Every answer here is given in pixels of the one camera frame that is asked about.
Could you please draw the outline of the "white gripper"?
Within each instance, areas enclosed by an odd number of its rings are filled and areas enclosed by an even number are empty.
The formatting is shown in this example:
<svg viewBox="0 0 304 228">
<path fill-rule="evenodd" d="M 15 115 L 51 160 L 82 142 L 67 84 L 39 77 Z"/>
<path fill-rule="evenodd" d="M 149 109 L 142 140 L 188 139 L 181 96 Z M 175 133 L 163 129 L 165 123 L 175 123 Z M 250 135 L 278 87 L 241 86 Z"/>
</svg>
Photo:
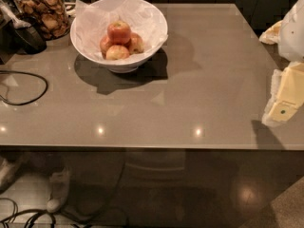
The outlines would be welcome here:
<svg viewBox="0 0 304 228">
<path fill-rule="evenodd" d="M 282 21 L 260 36 L 263 44 L 278 44 L 278 53 L 290 61 L 283 71 L 274 70 L 271 98 L 265 106 L 262 123 L 276 127 L 288 122 L 304 105 L 304 0 L 297 0 Z"/>
</svg>

